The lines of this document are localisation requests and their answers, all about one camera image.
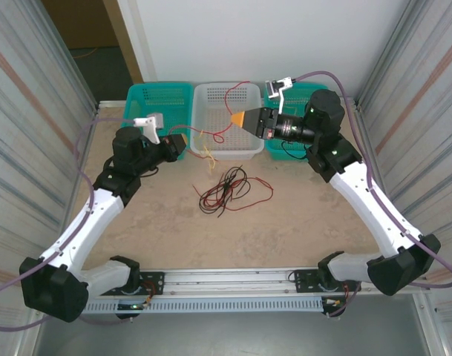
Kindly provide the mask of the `teal plastic basket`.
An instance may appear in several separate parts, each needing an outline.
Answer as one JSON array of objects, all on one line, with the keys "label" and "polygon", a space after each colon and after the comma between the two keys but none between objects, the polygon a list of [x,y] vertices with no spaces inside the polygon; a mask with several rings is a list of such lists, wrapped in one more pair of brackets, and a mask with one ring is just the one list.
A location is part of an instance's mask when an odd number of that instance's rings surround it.
[{"label": "teal plastic basket", "polygon": [[163,115],[163,128],[159,136],[187,135],[191,124],[193,87],[187,82],[152,82],[132,85],[128,90],[121,128],[131,127],[132,120],[145,118],[153,113]]},{"label": "teal plastic basket", "polygon": [[[295,83],[292,88],[284,91],[283,113],[303,116],[312,93],[320,89],[327,89],[327,86],[313,82]],[[265,149],[274,160],[297,160],[305,155],[302,144],[285,142],[281,139],[265,141]]]}]

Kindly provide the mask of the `white plastic basket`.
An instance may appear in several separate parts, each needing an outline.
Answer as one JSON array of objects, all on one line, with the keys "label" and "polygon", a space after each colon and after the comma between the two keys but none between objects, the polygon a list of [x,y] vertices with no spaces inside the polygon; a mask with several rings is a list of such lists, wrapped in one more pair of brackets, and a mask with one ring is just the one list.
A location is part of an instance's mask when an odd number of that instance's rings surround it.
[{"label": "white plastic basket", "polygon": [[217,160],[248,160],[264,149],[264,142],[231,123],[231,115],[259,108],[261,92],[250,82],[215,82],[194,89],[190,149]]}]

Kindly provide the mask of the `striped enclosure panel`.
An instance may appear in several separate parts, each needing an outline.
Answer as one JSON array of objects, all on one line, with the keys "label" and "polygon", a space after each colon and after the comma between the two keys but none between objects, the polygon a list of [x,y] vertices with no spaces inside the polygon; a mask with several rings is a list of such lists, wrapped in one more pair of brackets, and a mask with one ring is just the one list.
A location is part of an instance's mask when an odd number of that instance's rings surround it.
[{"label": "striped enclosure panel", "polygon": [[[410,0],[358,106],[376,179],[452,265],[452,0]],[[452,288],[431,295],[452,356]]]},{"label": "striped enclosure panel", "polygon": [[[40,0],[0,0],[0,285],[59,236],[78,180],[73,148],[96,103]],[[19,286],[0,326],[30,321]]]}]

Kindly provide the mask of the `brown wooden door frame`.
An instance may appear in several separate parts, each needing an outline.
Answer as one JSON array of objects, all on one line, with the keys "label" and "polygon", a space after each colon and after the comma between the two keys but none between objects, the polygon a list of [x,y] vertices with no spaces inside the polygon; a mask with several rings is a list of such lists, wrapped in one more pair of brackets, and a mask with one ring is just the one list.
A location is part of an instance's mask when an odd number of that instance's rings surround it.
[{"label": "brown wooden door frame", "polygon": [[134,84],[143,83],[143,76],[134,54],[134,49],[128,35],[125,21],[122,17],[118,0],[102,0],[102,2],[105,6],[111,26],[119,43],[119,47],[132,82]]}]

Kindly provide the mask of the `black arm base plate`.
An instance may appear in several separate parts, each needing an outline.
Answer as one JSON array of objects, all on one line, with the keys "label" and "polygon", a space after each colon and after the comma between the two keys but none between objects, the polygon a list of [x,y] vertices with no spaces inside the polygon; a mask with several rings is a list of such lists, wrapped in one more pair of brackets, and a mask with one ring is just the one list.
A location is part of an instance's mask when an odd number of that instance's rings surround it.
[{"label": "black arm base plate", "polygon": [[150,297],[162,295],[166,274],[162,271],[141,271],[139,294]]},{"label": "black arm base plate", "polygon": [[317,269],[298,269],[291,274],[292,283],[295,285],[297,293],[315,293],[320,292],[320,280]]}]

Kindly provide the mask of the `aluminium mounting rail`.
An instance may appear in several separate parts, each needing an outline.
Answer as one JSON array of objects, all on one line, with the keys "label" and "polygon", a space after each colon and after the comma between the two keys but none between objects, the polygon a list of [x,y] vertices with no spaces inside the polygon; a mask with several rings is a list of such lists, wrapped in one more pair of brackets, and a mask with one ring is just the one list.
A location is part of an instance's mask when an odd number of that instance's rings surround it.
[{"label": "aluminium mounting rail", "polygon": [[[155,297],[228,297],[228,296],[269,296],[296,294],[292,283],[292,272],[298,269],[317,269],[313,267],[295,268],[219,268],[219,269],[169,269],[156,270],[166,274],[162,295]],[[321,291],[305,293],[312,295],[352,294],[361,287],[357,282],[334,282],[326,287],[320,280]],[[119,288],[108,291],[106,297],[143,297],[140,287],[134,292],[123,292]]]}]

